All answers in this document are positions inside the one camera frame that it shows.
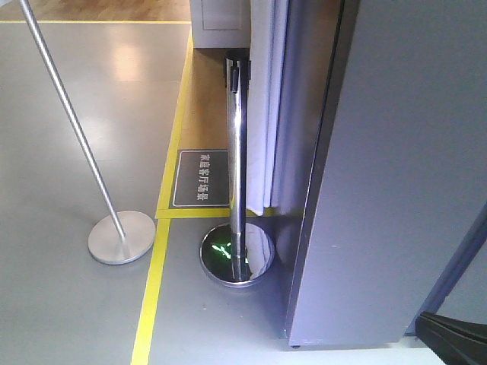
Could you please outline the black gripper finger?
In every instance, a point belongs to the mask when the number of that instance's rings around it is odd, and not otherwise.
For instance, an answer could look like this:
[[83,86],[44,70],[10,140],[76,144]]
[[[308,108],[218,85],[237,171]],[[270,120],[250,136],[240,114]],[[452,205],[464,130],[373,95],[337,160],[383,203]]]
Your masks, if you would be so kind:
[[486,364],[486,324],[422,312],[415,335],[445,364]]

